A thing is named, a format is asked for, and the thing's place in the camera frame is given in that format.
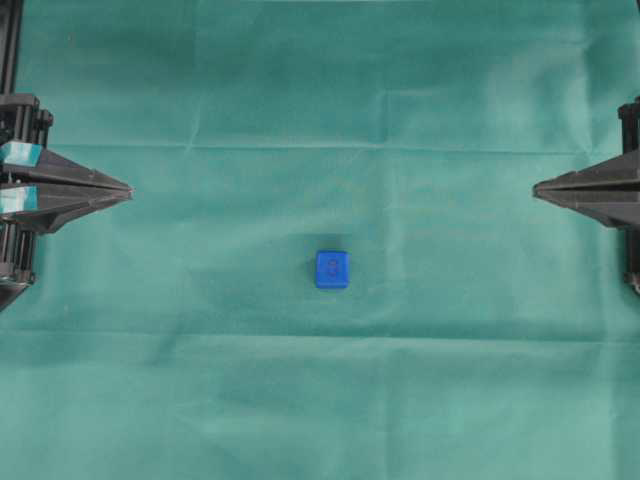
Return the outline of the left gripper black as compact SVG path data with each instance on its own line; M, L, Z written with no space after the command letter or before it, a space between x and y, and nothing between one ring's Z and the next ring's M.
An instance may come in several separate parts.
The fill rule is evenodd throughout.
M35 233L56 233L133 197L128 184L46 149L52 124L37 97L1 96L2 309L35 282Z

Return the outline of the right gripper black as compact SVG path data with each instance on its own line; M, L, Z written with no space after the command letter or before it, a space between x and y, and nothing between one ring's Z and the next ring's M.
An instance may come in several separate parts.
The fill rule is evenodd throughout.
M624 281L639 295L639 98L618 108L624 154L537 183L533 196L625 231ZM631 186L633 191L613 190Z

